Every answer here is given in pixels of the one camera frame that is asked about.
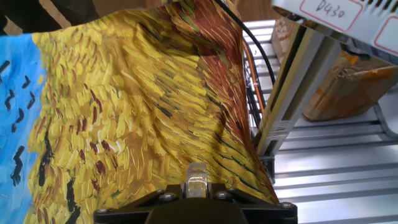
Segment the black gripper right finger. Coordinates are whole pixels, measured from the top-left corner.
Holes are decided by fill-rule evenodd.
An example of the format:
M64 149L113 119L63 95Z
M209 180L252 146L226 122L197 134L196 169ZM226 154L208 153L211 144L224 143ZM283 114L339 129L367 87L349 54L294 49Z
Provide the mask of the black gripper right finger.
M225 184L209 183L210 199L231 202L243 212L248 223L297 224L297 206L290 202L272 204L237 188Z

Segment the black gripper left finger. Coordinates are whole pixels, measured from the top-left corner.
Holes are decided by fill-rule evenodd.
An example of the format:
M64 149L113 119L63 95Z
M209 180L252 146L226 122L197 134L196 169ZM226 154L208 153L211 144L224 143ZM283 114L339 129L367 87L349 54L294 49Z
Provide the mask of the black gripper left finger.
M168 185L165 190L155 190L119 208L96 210L93 221L94 223L145 223L153 209L181 199L184 199L184 185Z

